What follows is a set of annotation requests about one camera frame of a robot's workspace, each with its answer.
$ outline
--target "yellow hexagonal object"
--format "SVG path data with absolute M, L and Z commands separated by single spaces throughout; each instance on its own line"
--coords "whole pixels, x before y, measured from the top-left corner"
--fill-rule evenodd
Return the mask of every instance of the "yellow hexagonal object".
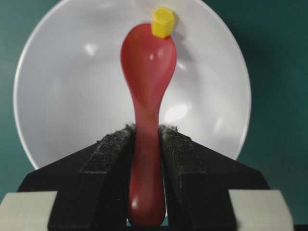
M 175 17 L 174 13 L 167 8 L 158 8 L 152 13 L 152 34 L 164 39 L 172 33 Z

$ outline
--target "spoon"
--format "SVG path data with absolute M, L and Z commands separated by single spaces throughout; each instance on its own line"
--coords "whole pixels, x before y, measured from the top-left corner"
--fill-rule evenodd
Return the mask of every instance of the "spoon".
M 134 27 L 122 44 L 121 64 L 136 120 L 128 199 L 128 219 L 133 226 L 160 225 L 165 217 L 158 117 L 176 60 L 172 38 L 152 35 L 151 24 Z

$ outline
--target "white bowl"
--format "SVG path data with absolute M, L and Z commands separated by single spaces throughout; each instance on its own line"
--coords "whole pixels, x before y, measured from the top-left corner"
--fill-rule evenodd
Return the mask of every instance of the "white bowl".
M 223 21 L 200 0 L 63 0 L 32 32 L 15 76 L 18 134 L 35 168 L 134 122 L 120 48 L 161 6 L 178 17 L 177 66 L 160 123 L 233 159 L 251 108 L 242 53 Z

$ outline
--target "black felt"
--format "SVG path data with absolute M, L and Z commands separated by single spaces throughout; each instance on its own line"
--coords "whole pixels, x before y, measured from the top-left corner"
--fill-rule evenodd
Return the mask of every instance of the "black felt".
M 126 226 L 134 127 L 26 176 L 19 192 L 58 191 L 50 231 Z
M 269 189 L 262 174 L 160 126 L 170 226 L 235 230 L 228 189 Z

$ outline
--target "bowl rim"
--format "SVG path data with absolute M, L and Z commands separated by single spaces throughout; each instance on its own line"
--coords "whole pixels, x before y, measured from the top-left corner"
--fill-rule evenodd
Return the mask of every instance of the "bowl rim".
M 14 77 L 14 84 L 13 84 L 13 113 L 14 113 L 14 119 L 15 119 L 15 124 L 16 124 L 16 128 L 17 128 L 17 133 L 18 133 L 18 137 L 21 141 L 21 144 L 23 146 L 23 149 L 29 159 L 29 161 L 31 162 L 32 166 L 34 167 L 34 169 L 38 169 L 38 165 L 36 163 L 36 161 L 34 160 L 33 156 L 31 155 L 29 148 L 26 144 L 22 129 L 21 129 L 21 124 L 20 124 L 20 120 L 19 120 L 19 114 L 18 114 L 18 107 L 17 107 L 17 91 L 18 91 L 18 83 L 19 83 L 19 77 L 20 77 L 20 71 L 22 68 L 22 64 L 24 62 L 24 57 L 25 54 L 28 51 L 29 46 L 31 45 L 33 38 L 36 36 L 36 34 L 39 32 L 39 30 L 41 29 L 41 27 L 43 27 L 43 25 L 45 24 L 45 22 L 57 11 L 59 10 L 61 7 L 63 7 L 65 4 L 71 2 L 72 0 L 62 0 L 60 2 L 58 2 L 57 4 L 55 4 L 42 18 L 41 20 L 38 22 L 38 24 L 34 27 L 33 31 L 31 32 L 30 36 L 28 37 L 25 46 L 23 47 L 23 50 L 21 52 L 19 61 L 18 61 L 18 65 L 17 65 L 17 69 L 15 72 L 15 77 Z M 230 39 L 233 41 L 233 44 L 235 45 L 237 52 L 239 54 L 240 57 L 240 61 L 242 63 L 243 66 L 243 71 L 244 74 L 246 75 L 247 78 L 247 85 L 246 87 L 247 92 L 248 92 L 248 112 L 246 115 L 246 121 L 245 121 L 245 126 L 243 129 L 243 133 L 240 139 L 240 147 L 238 150 L 238 154 L 237 157 L 239 156 L 239 154 L 241 153 L 241 150 L 243 148 L 247 133 L 248 133 L 248 127 L 249 127 L 249 123 L 250 123 L 250 117 L 251 117 L 251 86 L 250 86 L 250 78 L 249 78 L 249 73 L 247 70 L 247 66 L 246 66 L 246 62 L 244 59 L 244 56 L 242 54 L 242 51 L 234 37 L 234 35 L 231 33 L 231 31 L 229 30 L 229 28 L 227 27 L 227 25 L 224 23 L 224 21 L 219 17 L 219 15 L 212 9 L 210 8 L 205 2 L 203 2 L 202 0 L 194 0 L 197 4 L 199 4 L 200 6 L 202 6 L 206 11 L 208 11 L 216 20 L 217 22 L 223 27 L 224 31 L 228 34 L 228 36 L 230 37 Z

